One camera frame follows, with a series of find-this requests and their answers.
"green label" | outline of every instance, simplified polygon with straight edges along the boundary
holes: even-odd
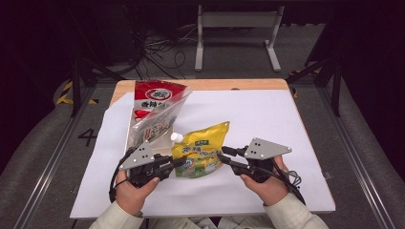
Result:
[[[209,140],[199,140],[194,143],[196,146],[209,145]]]

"yellow pouch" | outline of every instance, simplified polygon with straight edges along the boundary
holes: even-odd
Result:
[[[222,163],[217,154],[222,153],[229,122],[186,134],[172,147],[172,157],[187,156],[186,163],[176,168],[177,177],[198,178],[216,171]]]

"white metal frame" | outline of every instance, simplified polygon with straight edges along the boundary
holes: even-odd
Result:
[[[275,72],[281,71],[276,53],[274,51],[274,42],[283,17],[284,7],[279,7],[277,11],[265,12],[241,12],[241,11],[207,11],[203,12],[203,7],[199,6],[199,15],[197,20],[198,44],[196,54],[196,72],[203,70],[203,28],[214,27],[270,27],[272,28],[271,37],[265,41],[268,57]]]

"clothing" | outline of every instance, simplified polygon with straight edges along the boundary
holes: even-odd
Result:
[[[148,229],[268,229],[273,226],[277,229],[328,228],[325,222],[313,215],[294,194],[286,195],[272,206],[265,206],[265,210],[268,217],[223,217],[218,228],[209,218],[168,218],[150,219]],[[125,213],[114,202],[98,217],[91,229],[136,229],[141,226],[142,221],[142,218]]]

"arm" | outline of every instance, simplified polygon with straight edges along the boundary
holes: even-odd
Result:
[[[287,170],[281,156],[274,158],[279,168]],[[265,204],[265,210],[277,229],[328,228],[323,220],[313,215],[294,194],[288,191],[283,181],[270,177],[263,183],[241,175],[245,186],[256,193]]]
[[[117,200],[97,218],[90,227],[91,229],[140,227],[143,221],[140,210],[146,198],[158,186],[159,178],[151,179],[141,188],[136,188],[126,179],[126,172],[119,171],[116,179],[118,184],[116,187]]]

